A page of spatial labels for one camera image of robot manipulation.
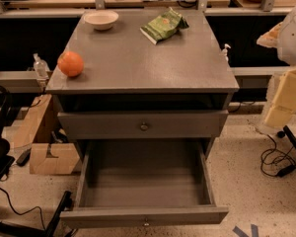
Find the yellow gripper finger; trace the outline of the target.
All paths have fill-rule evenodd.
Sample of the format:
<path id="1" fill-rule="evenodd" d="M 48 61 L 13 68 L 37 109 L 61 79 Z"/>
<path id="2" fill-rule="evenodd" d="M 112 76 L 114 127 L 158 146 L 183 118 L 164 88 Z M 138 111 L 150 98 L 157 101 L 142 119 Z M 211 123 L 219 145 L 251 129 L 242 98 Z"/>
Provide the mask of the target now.
<path id="1" fill-rule="evenodd" d="M 277 48 L 278 37 L 279 37 L 281 26 L 282 26 L 282 23 L 278 23 L 268 32 L 261 35 L 257 40 L 257 44 L 267 48 Z"/>
<path id="2" fill-rule="evenodd" d="M 264 118 L 264 124 L 273 128 L 287 125 L 296 114 L 296 67 L 279 77 L 279 84 Z"/>

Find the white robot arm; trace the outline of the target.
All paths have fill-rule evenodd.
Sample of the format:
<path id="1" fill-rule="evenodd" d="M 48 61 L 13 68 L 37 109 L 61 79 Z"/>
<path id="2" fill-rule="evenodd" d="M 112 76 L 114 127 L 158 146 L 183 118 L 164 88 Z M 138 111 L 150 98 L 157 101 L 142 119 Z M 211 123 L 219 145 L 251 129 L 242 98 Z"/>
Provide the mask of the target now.
<path id="1" fill-rule="evenodd" d="M 263 121 L 266 126 L 280 128 L 296 114 L 296 6 L 282 22 L 260 36 L 257 44 L 276 48 L 277 57 L 291 66 L 280 76 Z"/>

